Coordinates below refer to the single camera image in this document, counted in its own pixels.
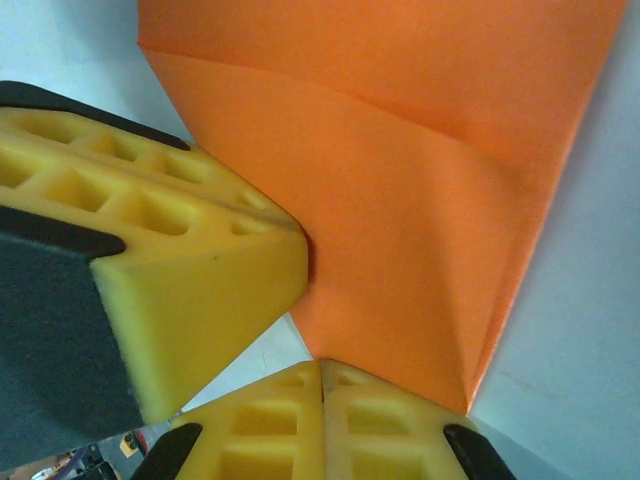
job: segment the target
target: orange paper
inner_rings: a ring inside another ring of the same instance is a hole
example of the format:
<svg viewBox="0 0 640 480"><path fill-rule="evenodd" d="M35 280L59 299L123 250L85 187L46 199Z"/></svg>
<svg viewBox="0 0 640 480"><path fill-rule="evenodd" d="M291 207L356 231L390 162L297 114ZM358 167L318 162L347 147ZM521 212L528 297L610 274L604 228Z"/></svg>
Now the orange paper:
<svg viewBox="0 0 640 480"><path fill-rule="evenodd" d="M309 234L313 355L466 412L624 3L141 0L140 44Z"/></svg>

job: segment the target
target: white background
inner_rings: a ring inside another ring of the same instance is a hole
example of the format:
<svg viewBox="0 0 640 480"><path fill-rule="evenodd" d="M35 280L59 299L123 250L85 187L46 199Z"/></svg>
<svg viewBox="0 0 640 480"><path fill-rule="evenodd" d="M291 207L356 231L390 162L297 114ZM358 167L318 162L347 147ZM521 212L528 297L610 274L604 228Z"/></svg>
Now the white background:
<svg viewBox="0 0 640 480"><path fill-rule="evenodd" d="M0 79L188 138L136 36L134 0L0 0ZM472 411L521 480L640 478L639 99L633 1ZM306 358L286 316L196 403Z"/></svg>

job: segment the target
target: black strip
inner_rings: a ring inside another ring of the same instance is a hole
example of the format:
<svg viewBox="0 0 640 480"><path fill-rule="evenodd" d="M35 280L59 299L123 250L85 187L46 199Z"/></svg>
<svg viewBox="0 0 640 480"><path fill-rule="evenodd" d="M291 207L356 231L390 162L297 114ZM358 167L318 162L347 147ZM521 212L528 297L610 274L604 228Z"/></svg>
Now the black strip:
<svg viewBox="0 0 640 480"><path fill-rule="evenodd" d="M447 425L443 432L469 480L516 480L484 436L457 424Z"/></svg>
<svg viewBox="0 0 640 480"><path fill-rule="evenodd" d="M125 248L0 206L0 471L142 425L89 265Z"/></svg>
<svg viewBox="0 0 640 480"><path fill-rule="evenodd" d="M36 108L75 113L180 150L190 150L178 137L22 82L0 81L0 107Z"/></svg>
<svg viewBox="0 0 640 480"><path fill-rule="evenodd" d="M175 480L201 432L202 425L187 423L165 433L144 457L131 480Z"/></svg>

